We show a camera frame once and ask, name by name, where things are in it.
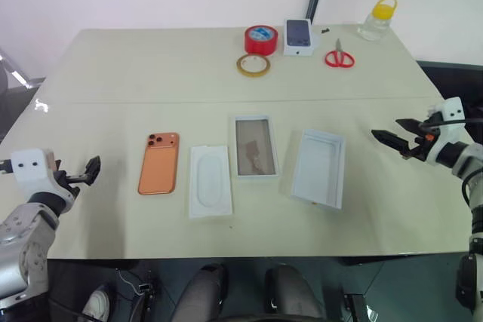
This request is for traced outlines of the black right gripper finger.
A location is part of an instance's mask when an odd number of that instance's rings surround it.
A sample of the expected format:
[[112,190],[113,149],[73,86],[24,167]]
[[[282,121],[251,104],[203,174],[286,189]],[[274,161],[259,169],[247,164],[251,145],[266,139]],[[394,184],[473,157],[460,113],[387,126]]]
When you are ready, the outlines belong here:
[[424,135],[424,130],[420,127],[421,122],[413,118],[400,118],[395,122],[404,130],[415,135]]
[[410,151],[408,141],[396,134],[387,130],[372,130],[371,133],[379,143],[396,150],[400,154],[407,154]]

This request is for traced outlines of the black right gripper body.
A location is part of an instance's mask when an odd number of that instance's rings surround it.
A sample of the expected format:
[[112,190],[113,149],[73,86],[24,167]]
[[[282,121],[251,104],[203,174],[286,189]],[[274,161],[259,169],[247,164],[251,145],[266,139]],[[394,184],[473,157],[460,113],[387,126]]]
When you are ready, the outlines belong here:
[[438,128],[429,127],[423,124],[421,121],[420,127],[424,130],[424,135],[416,135],[414,142],[417,144],[414,148],[410,148],[409,153],[400,154],[403,158],[416,158],[420,161],[425,161],[429,154],[429,151],[438,140],[440,131]]

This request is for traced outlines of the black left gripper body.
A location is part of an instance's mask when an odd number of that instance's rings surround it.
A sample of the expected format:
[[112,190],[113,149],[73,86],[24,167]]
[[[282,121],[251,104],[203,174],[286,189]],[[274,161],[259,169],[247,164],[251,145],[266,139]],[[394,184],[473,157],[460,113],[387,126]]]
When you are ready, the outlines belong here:
[[87,184],[90,182],[90,174],[85,171],[83,174],[77,176],[69,176],[65,170],[58,170],[54,172],[54,179],[59,186],[64,188],[73,197],[77,197],[80,193],[80,188],[77,184]]

